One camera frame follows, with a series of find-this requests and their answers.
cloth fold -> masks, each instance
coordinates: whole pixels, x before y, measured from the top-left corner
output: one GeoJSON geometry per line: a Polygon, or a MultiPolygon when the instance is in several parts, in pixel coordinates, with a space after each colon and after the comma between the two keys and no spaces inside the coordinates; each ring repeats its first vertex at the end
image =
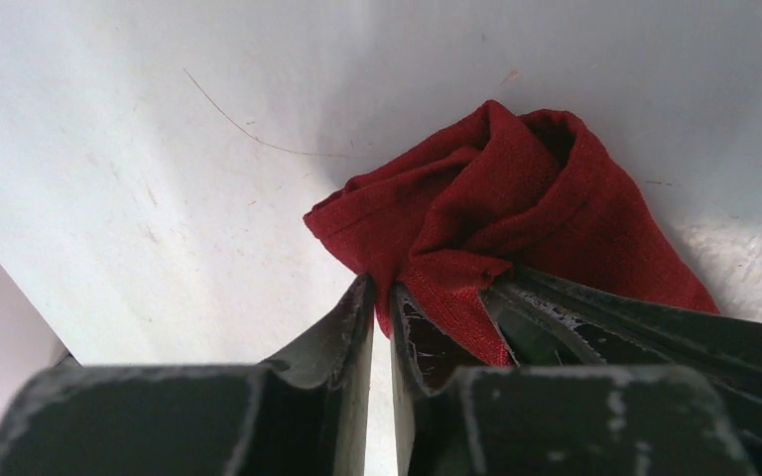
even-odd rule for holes
{"type": "Polygon", "coordinates": [[[616,295],[717,313],[653,221],[638,187],[579,118],[515,116],[487,101],[456,124],[317,204],[305,222],[378,287],[407,285],[469,352],[509,364],[477,298],[513,262],[616,295]]]}

red cloth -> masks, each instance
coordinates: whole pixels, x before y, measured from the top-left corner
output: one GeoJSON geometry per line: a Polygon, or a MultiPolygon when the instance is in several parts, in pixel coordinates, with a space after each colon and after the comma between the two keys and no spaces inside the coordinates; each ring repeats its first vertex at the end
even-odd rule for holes
{"type": "Polygon", "coordinates": [[[509,354],[477,298],[519,260],[616,295],[717,313],[653,221],[638,187],[569,112],[515,116],[488,101],[317,204],[325,248],[389,292],[405,283],[428,317],[483,361],[509,354]]]}

dark object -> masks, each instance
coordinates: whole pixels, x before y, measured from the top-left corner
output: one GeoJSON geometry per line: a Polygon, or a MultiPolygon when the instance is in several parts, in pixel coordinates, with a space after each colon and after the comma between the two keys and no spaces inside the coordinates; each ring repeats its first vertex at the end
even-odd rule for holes
{"type": "Polygon", "coordinates": [[[389,294],[404,283],[438,325],[491,365],[512,362],[477,298],[513,261],[619,296],[718,312],[638,187],[573,114],[516,116],[487,101],[317,204],[325,248],[389,294]]]}
{"type": "MultiPolygon", "coordinates": [[[[523,268],[482,299],[520,368],[393,289],[401,475],[762,476],[762,324],[523,268]]],[[[255,366],[49,370],[0,425],[0,475],[362,474],[373,301],[359,277],[255,366]]]]}
{"type": "Polygon", "coordinates": [[[371,280],[261,364],[55,367],[0,425],[0,475],[363,473],[371,280]]]}

folded cloth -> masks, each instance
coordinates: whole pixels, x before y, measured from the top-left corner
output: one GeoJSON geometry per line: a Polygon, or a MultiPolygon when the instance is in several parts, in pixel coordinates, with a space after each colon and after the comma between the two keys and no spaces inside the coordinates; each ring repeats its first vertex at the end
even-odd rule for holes
{"type": "Polygon", "coordinates": [[[510,362],[477,298],[513,262],[602,291],[717,313],[662,235],[632,179],[579,118],[515,116],[487,101],[374,172],[350,179],[305,222],[325,248],[390,288],[492,365],[510,362]]]}

crumpled red cloth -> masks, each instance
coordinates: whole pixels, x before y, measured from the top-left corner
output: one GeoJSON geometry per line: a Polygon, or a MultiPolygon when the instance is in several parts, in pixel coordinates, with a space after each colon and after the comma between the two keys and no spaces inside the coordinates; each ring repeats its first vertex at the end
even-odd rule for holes
{"type": "Polygon", "coordinates": [[[427,316],[492,365],[509,354],[477,291],[511,260],[628,298],[717,313],[662,235],[632,179],[579,118],[515,116],[487,101],[374,172],[350,179],[305,222],[325,248],[389,293],[403,282],[427,316]]]}

